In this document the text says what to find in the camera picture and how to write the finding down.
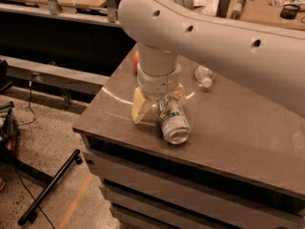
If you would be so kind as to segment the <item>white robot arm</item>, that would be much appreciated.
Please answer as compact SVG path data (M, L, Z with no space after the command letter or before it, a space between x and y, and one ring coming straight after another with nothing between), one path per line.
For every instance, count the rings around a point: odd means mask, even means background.
M206 16L193 0L121 0L118 19L138 43L145 94L174 90L180 54L305 116L303 31Z

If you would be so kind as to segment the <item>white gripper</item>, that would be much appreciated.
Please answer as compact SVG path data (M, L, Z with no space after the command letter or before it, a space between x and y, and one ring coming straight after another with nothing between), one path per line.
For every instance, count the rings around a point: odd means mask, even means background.
M170 93L172 99L180 103L186 101L185 89L179 83L181 67L177 63L177 54L142 43L139 43L137 48L139 87L134 90L132 101L132 120L135 124L138 124L153 106L152 100L145 94L161 96Z

